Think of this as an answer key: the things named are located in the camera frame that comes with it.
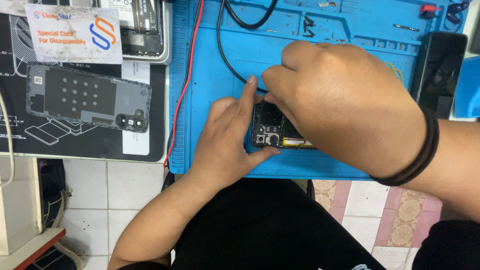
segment blue silicone repair mat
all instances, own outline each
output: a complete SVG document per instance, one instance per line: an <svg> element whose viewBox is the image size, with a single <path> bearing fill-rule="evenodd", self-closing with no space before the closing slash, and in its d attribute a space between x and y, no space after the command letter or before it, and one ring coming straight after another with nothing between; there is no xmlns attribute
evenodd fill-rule
<svg viewBox="0 0 480 270"><path fill-rule="evenodd" d="M230 0L235 13L247 23L257 22L271 0ZM280 64L281 51L294 40L352 43L366 49L381 61L392 63L403 74L408 89L421 37L430 31L461 32L463 23L452 25L445 19L449 0L338 0L336 6L320 7L325 0L279 0L268 21L256 30L238 26L227 10L223 11L220 38L226 58L244 78L250 74L259 80L269 66ZM170 123L185 76L186 57L194 12L198 0L176 0L173 8L173 60L170 64ZM420 7L432 4L442 8L437 18L420 18ZM240 97L243 83L226 67L216 43L216 21L219 0L205 0L198 30L190 85L181 104L175 146L170 157L170 171L185 173L193 160L198 136L202 131L211 103L221 97ZM467 11L458 14L462 22ZM303 37L304 16L315 22L309 27L314 37ZM417 28L411 31L393 24ZM245 148L256 151L247 133ZM319 151L284 149L253 169L250 177L349 179L368 175Z"/></svg>

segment person's right hand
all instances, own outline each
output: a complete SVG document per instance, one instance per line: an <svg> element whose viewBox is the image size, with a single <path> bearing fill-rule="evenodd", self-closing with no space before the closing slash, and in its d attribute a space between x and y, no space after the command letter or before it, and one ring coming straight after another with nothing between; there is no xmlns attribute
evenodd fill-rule
<svg viewBox="0 0 480 270"><path fill-rule="evenodd" d="M262 75L276 104L319 150L376 177L389 177L418 155L422 111L378 58L347 44L295 41L282 64Z"/></svg>

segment black shirt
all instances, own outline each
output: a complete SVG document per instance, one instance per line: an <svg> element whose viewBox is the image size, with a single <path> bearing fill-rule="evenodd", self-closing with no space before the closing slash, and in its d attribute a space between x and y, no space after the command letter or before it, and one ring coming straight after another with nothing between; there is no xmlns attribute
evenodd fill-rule
<svg viewBox="0 0 480 270"><path fill-rule="evenodd" d="M457 232L454 238L461 238L465 229L469 232L469 239L463 239L462 243L456 244L454 239L446 237L454 230ZM479 229L479 225L473 222L439 222L432 227L418 251L413 269L446 269L450 266L477 269L480 265ZM446 253L451 254L456 248L456 263L452 264L449 259L452 256ZM156 263L137 263L121 268L130 269L165 267ZM177 242L171 269L384 268L291 180L243 178L220 191L188 223Z"/></svg>

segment person's left hand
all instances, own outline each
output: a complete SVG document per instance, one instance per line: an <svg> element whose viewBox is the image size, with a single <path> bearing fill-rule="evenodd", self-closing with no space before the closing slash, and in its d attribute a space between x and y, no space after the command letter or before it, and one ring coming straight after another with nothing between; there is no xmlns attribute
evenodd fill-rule
<svg viewBox="0 0 480 270"><path fill-rule="evenodd" d="M264 147L251 154L243 148L253 105L263 99L262 95L255 95L257 84L257 78L251 75L240 99L225 97L212 103L188 171L200 187L219 191L270 156L280 154L274 147Z"/></svg>

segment fingernail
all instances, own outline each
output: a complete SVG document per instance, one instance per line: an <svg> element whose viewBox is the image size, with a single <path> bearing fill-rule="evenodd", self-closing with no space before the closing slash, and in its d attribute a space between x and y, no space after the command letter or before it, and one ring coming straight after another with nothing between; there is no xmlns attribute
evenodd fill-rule
<svg viewBox="0 0 480 270"><path fill-rule="evenodd" d="M254 80L255 80L255 76L253 76L253 74L252 74L252 75L250 75L250 77L248 78L247 83L248 83L248 84L251 84L251 83L253 83Z"/></svg>

